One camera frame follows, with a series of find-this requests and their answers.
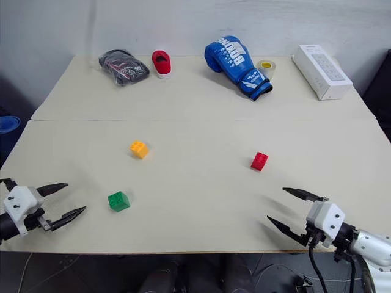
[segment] tabletop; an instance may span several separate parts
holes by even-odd
[[[134,140],[151,149],[143,160],[130,155]],[[250,168],[258,151],[269,155],[261,172]],[[283,187],[329,197],[346,213],[347,223],[381,234],[389,231],[390,173],[390,144],[372,119],[30,121],[2,178],[36,187],[69,183],[45,198],[51,220],[80,206],[87,209],[61,229],[36,229],[3,242],[0,249],[301,250],[266,218],[304,232],[311,203]],[[116,213],[107,196],[118,191],[129,196],[131,207]],[[1,202],[6,194],[2,186]]]
[[[374,119],[352,88],[340,100],[319,102],[291,57],[253,57],[276,64],[273,91],[255,102],[203,57],[172,57],[172,77],[156,76],[149,57],[140,60],[150,76],[117,87],[83,56],[73,58],[33,120],[257,121]]]

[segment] red lego brick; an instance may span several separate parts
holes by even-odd
[[[251,168],[261,171],[263,166],[265,166],[266,161],[268,160],[268,155],[263,153],[257,153],[255,155],[254,161],[252,161]]]

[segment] lego brick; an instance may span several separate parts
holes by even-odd
[[[138,140],[133,142],[129,149],[133,155],[139,157],[140,159],[143,159],[149,153],[148,147],[143,142],[139,142]]]
[[[265,166],[268,157],[269,157],[268,155],[258,152],[255,155],[254,160],[252,161],[251,168],[261,171],[263,166]]]
[[[118,191],[108,196],[110,208],[116,212],[120,212],[123,209],[130,207],[130,202],[126,194],[122,191]]]

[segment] robotic arm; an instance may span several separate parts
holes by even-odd
[[[37,227],[45,231],[54,231],[80,215],[86,206],[74,209],[62,215],[57,221],[50,221],[44,218],[45,211],[41,207],[43,197],[53,194],[64,187],[67,183],[57,183],[42,186],[39,188],[19,186],[13,179],[0,179],[9,191],[4,199],[5,213],[0,215],[0,244],[3,240],[10,239],[18,234],[27,235],[27,232]]]
[[[352,280],[354,280],[355,266],[353,257],[361,255],[372,275],[377,293],[390,292],[391,288],[391,240],[389,236],[377,236],[344,222],[345,214],[326,197],[319,197],[308,191],[294,188],[283,190],[302,200],[310,200],[313,206],[307,215],[306,234],[300,236],[290,230],[290,227],[271,218],[268,219],[288,237],[303,246],[309,245],[310,260],[321,280],[323,291],[327,292],[321,274],[313,260],[312,250],[319,243],[329,247],[336,247],[335,261],[341,259],[352,264]],[[350,291],[353,292],[354,282],[351,281]]]

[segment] white wall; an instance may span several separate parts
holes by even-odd
[[[391,48],[390,28],[389,0],[0,0],[0,66],[38,106],[74,54],[202,55],[232,34],[252,55],[319,43],[363,93]]]

